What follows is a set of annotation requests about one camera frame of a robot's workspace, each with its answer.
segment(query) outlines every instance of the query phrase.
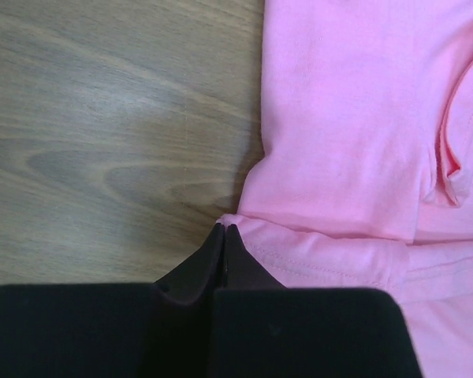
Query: pink t-shirt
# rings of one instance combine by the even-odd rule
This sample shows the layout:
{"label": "pink t-shirt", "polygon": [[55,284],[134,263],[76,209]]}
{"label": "pink t-shirt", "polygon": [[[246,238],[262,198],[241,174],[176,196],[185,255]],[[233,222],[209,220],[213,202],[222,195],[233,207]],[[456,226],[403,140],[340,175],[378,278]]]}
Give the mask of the pink t-shirt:
{"label": "pink t-shirt", "polygon": [[473,1],[268,0],[237,224],[288,287],[377,287],[426,377],[473,376]]}

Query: stitched seam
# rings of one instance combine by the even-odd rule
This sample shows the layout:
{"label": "stitched seam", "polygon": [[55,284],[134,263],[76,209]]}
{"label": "stitched seam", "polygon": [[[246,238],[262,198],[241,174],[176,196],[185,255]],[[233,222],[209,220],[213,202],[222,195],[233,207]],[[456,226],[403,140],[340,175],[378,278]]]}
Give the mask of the stitched seam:
{"label": "stitched seam", "polygon": [[[300,276],[300,277],[304,277],[304,278],[313,278],[313,279],[316,279],[316,280],[320,280],[320,281],[323,281],[323,282],[331,282],[331,280],[328,280],[324,277],[320,277],[320,276],[312,276],[312,275],[308,275],[308,274],[303,274],[303,273],[298,273],[298,272],[293,272],[292,270],[288,270],[288,269],[283,269],[279,266],[276,266],[274,264],[271,264],[269,262],[265,262],[265,261],[260,261],[261,264],[263,265],[267,265],[273,269],[277,269],[277,270],[281,270],[282,272],[286,272],[286,273],[290,273],[290,274],[293,274],[294,276]],[[375,286],[379,286],[379,287],[384,287],[383,284],[381,283],[376,283]]]}
{"label": "stitched seam", "polygon": [[338,272],[336,270],[331,270],[331,269],[323,268],[323,267],[320,267],[320,266],[305,264],[304,262],[301,262],[301,261],[295,261],[295,260],[291,260],[291,259],[288,259],[288,258],[283,258],[280,254],[275,254],[275,253],[270,252],[268,250],[264,250],[263,248],[255,246],[253,244],[248,243],[248,245],[255,248],[256,250],[258,250],[260,252],[263,252],[264,254],[267,254],[267,255],[272,256],[274,258],[278,258],[279,260],[282,260],[282,261],[285,261],[285,262],[289,262],[291,264],[301,265],[301,266],[304,266],[306,268],[315,269],[315,270],[319,270],[319,271],[322,271],[322,272],[337,274],[338,276],[343,276],[345,278],[349,278],[351,280],[355,280],[355,281],[362,282],[362,283],[365,283],[365,284],[378,285],[378,286],[383,286],[383,287],[386,286],[384,283],[381,283],[381,282],[378,282],[378,281],[361,280],[360,278],[358,278],[356,276],[351,276],[347,273]]}
{"label": "stitched seam", "polygon": [[473,260],[473,256],[471,256],[469,258],[461,258],[460,260],[455,260],[455,261],[452,261],[452,262],[446,262],[445,264],[432,265],[432,266],[426,266],[426,267],[423,267],[423,268],[412,269],[412,270],[409,270],[408,272],[409,273],[420,272],[422,270],[441,268],[441,267],[455,265],[455,264],[459,264],[460,262],[471,261],[471,260]]}
{"label": "stitched seam", "polygon": [[[473,113],[470,115],[470,119],[469,119],[469,121],[466,123],[466,129],[467,129],[468,131],[469,131],[469,128],[471,127],[471,123],[472,123],[472,122],[473,122]],[[464,158],[466,158],[466,155],[469,154],[469,151],[467,150],[466,142],[467,142],[467,140],[470,138],[470,136],[471,136],[471,137],[473,136],[471,132],[466,132],[466,133],[464,133],[464,135],[463,135],[463,143],[462,143],[462,144],[463,144],[463,148],[466,149],[466,151],[464,151]]]}
{"label": "stitched seam", "polygon": [[457,269],[455,272],[451,272],[450,274],[440,274],[436,276],[427,276],[427,277],[418,277],[416,279],[409,278],[407,282],[417,282],[417,281],[424,281],[424,280],[432,280],[434,278],[440,278],[440,277],[448,277],[448,276],[455,276],[457,273],[464,272],[466,270],[472,270],[473,267],[469,268],[464,268],[464,269]]}

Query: wooden surface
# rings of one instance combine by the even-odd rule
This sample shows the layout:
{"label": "wooden surface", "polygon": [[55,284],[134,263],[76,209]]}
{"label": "wooden surface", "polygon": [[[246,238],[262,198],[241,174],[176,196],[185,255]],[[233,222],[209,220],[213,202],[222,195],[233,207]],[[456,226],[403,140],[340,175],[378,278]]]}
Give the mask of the wooden surface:
{"label": "wooden surface", "polygon": [[0,284],[155,280],[261,157],[263,1],[0,0]]}

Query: pink fabric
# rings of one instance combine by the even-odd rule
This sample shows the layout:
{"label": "pink fabric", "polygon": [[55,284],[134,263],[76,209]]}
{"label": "pink fabric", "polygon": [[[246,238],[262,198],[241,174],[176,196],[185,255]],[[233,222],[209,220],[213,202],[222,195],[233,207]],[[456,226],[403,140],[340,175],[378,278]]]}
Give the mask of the pink fabric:
{"label": "pink fabric", "polygon": [[268,0],[237,215],[288,287],[377,287],[426,377],[473,376],[473,1]]}

